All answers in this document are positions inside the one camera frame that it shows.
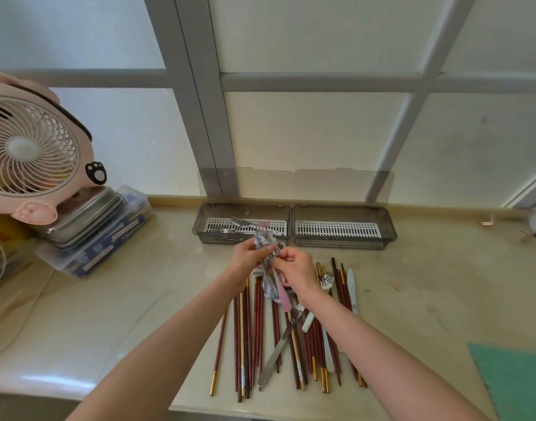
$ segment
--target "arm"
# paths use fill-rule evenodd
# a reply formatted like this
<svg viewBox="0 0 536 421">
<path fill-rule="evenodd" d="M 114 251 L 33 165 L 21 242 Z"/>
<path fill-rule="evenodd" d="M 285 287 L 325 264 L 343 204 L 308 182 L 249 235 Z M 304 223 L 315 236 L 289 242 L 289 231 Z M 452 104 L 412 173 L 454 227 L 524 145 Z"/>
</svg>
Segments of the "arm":
<svg viewBox="0 0 536 421">
<path fill-rule="evenodd" d="M 273 249 L 255 251 L 254 239 L 236 245 L 227 269 L 120 361 L 68 421 L 164 419 L 227 306 Z"/>
<path fill-rule="evenodd" d="M 285 273 L 300 303 L 348 355 L 391 419 L 488 420 L 434 371 L 324 293 L 309 254 L 288 247 L 279 257 L 272 265 Z"/>
</svg>

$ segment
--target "hand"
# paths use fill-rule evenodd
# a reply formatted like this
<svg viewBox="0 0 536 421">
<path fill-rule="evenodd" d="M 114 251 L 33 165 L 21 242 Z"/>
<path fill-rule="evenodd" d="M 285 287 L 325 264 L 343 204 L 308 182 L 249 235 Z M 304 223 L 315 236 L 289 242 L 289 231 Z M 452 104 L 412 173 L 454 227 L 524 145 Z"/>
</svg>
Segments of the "hand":
<svg viewBox="0 0 536 421">
<path fill-rule="evenodd" d="M 223 272 L 223 276 L 236 284 L 237 292 L 244 289 L 246 278 L 252 272 L 260 261 L 270 255 L 277 247 L 277 244 L 265 246 L 257 250 L 254 244 L 254 238 L 250 238 L 235 246 L 229 265 Z"/>
<path fill-rule="evenodd" d="M 316 292 L 322 292 L 314 274 L 313 257 L 297 248 L 285 247 L 277 258 L 272 259 L 272 267 L 284 272 L 284 285 L 291 286 L 299 302 L 310 310 L 311 296 Z"/>
</svg>

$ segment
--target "countertop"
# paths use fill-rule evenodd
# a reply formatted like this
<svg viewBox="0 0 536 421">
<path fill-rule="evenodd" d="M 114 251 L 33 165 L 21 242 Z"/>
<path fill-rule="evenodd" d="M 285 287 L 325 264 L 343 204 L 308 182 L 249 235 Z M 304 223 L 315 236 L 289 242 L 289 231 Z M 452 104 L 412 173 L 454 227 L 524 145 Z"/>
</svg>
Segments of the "countertop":
<svg viewBox="0 0 536 421">
<path fill-rule="evenodd" d="M 8 346 L 0 333 L 0 392 L 82 399 L 222 271 L 232 247 L 203 245 L 192 235 L 195 208 L 156 213 L 88 279 L 55 272 L 24 325 L 16 315 L 16 338 Z M 384 251 L 307 250 L 327 266 L 333 256 L 353 263 L 360 316 L 494 417 L 467 343 L 536 349 L 536 241 L 522 239 L 526 226 L 519 221 L 486 228 L 477 218 L 414 210 L 391 217 L 399 238 Z M 37 262 L 17 281 L 41 284 L 49 271 Z M 269 310 L 265 322 L 267 360 L 273 348 Z M 356 385 L 343 355 L 342 387 L 332 375 L 329 395 L 320 382 L 295 390 L 284 349 L 282 372 L 237 403 L 232 310 L 227 325 L 216 395 L 208 394 L 220 324 L 172 409 L 264 419 L 388 419 L 371 390 Z"/>
</svg>

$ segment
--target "gray knit cloth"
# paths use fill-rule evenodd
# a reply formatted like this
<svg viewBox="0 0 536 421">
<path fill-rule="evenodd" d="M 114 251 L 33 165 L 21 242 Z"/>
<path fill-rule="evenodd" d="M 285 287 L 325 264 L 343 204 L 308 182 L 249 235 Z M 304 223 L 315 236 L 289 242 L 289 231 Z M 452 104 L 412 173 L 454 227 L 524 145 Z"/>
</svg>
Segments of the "gray knit cloth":
<svg viewBox="0 0 536 421">
<path fill-rule="evenodd" d="M 274 279 L 273 275 L 269 271 L 270 263 L 274 257 L 276 257 L 280 250 L 285 248 L 285 244 L 281 241 L 278 241 L 274 238 L 273 234 L 268 234 L 268 236 L 264 234 L 259 234 L 258 231 L 256 235 L 254 236 L 254 243 L 256 244 L 256 249 L 259 250 L 261 248 L 264 248 L 265 246 L 272 245 L 274 243 L 278 243 L 278 246 L 276 249 L 272 252 L 272 254 L 268 255 L 264 260 L 262 260 L 262 264 L 258 267 L 256 267 L 252 273 L 255 277 L 264 276 L 264 297 L 267 299 L 273 300 L 278 304 L 281 304 L 280 296 L 278 294 L 278 287 L 276 285 L 276 280 Z"/>
</svg>

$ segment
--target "green cloth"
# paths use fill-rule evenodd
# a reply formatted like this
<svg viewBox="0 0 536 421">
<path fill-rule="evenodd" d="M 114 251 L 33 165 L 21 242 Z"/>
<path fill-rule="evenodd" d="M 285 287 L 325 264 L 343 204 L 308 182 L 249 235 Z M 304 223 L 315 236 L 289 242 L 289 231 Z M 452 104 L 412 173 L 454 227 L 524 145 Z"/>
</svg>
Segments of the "green cloth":
<svg viewBox="0 0 536 421">
<path fill-rule="evenodd" d="M 536 352 L 469 344 L 500 421 L 536 421 Z"/>
</svg>

